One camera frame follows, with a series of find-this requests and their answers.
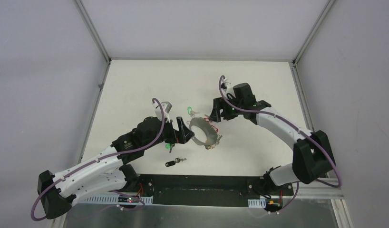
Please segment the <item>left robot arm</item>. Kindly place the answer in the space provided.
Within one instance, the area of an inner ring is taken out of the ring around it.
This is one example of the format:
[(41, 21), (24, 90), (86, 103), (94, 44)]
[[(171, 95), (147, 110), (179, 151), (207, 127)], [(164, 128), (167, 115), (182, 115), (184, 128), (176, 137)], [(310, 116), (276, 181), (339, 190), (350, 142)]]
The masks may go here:
[(195, 133), (182, 117), (177, 117), (176, 121), (177, 130), (172, 121), (147, 117), (90, 160), (64, 171), (42, 172), (38, 177), (36, 201), (43, 206), (44, 218), (60, 217), (78, 202), (102, 191), (133, 192), (138, 186), (138, 177), (130, 162), (160, 143), (185, 144), (194, 137)]

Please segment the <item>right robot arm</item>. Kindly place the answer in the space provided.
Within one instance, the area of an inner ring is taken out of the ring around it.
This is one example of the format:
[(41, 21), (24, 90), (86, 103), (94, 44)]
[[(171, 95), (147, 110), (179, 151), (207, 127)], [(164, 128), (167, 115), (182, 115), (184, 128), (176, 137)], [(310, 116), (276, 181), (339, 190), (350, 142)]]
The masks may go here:
[(281, 116), (268, 102), (258, 101), (248, 83), (232, 86), (221, 78), (218, 88), (221, 97), (213, 100), (211, 121), (232, 120), (241, 115), (277, 136), (292, 150), (291, 163), (264, 174), (263, 190), (266, 193), (276, 194), (287, 183), (309, 184), (329, 171), (336, 171), (325, 132), (301, 128)]

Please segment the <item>large keyring with keys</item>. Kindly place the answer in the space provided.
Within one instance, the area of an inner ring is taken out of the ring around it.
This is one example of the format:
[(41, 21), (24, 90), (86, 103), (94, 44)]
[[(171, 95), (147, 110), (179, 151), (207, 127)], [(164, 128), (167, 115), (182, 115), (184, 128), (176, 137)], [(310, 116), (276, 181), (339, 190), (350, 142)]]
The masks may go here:
[(209, 116), (194, 111), (192, 107), (187, 107), (187, 113), (191, 117), (191, 120), (186, 123), (189, 129), (194, 132), (193, 142), (207, 150), (218, 146), (223, 136), (219, 134), (219, 129)]

